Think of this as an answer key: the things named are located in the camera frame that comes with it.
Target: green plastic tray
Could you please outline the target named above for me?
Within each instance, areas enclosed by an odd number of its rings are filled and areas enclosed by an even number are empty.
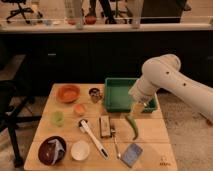
[[[137,78],[106,78],[104,90],[104,105],[107,112],[130,112],[132,97],[128,94]],[[157,109],[153,98],[144,108],[143,113],[151,113]]]

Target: dark bowl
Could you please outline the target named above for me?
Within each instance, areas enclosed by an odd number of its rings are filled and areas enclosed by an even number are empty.
[[[52,163],[53,163],[53,159],[54,159],[54,155],[55,155],[55,144],[49,143],[49,141],[54,140],[54,139],[57,139],[61,143],[61,145],[64,149],[64,151],[62,151],[62,150],[59,151],[58,158],[54,164],[58,163],[65,156],[65,153],[66,153],[65,140],[59,136],[49,137],[41,144],[41,146],[39,147],[39,150],[38,150],[38,158],[45,165],[52,165]]]

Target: ceramic bowl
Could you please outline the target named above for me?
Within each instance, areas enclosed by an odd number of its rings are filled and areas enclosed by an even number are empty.
[[[72,145],[71,156],[77,161],[85,160],[90,153],[89,144],[86,141],[80,140]]]
[[[79,87],[75,85],[64,85],[58,89],[57,99],[62,103],[71,103],[78,99],[80,94]]]
[[[51,141],[58,140],[60,145],[63,147],[63,150],[58,150],[58,153],[55,154],[56,143],[52,143]],[[47,138],[39,147],[38,150],[38,158],[45,165],[54,165],[62,160],[66,153],[66,142],[62,137],[52,136]]]

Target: utensil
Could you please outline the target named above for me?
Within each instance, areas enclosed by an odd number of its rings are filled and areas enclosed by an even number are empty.
[[[89,126],[87,124],[87,120],[86,119],[80,120],[79,121],[79,127],[80,127],[81,131],[84,131],[84,132],[88,133],[88,135],[93,140],[93,142],[95,143],[97,149],[100,151],[102,156],[105,159],[107,159],[108,158],[108,153],[107,153],[106,149],[103,147],[103,145],[100,143],[100,141],[98,141],[98,139],[94,136],[93,132],[91,131],[91,129],[89,128]]]
[[[117,158],[120,159],[121,158],[121,153],[118,150],[118,143],[117,143],[117,139],[116,139],[116,136],[115,136],[116,135],[116,130],[115,130],[115,125],[114,124],[110,125],[110,130],[111,130],[111,134],[112,134],[112,137],[113,137],[113,140],[114,140],[115,151],[116,151]]]

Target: black cabinet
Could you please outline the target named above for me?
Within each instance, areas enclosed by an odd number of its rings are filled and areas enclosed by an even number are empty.
[[[213,31],[19,34],[0,37],[13,54],[27,54],[25,66],[30,70],[36,94],[48,94],[56,82],[104,83],[106,77],[139,77],[144,61],[167,53],[180,58],[183,74],[213,86]],[[13,39],[17,38],[20,43],[11,46]]]

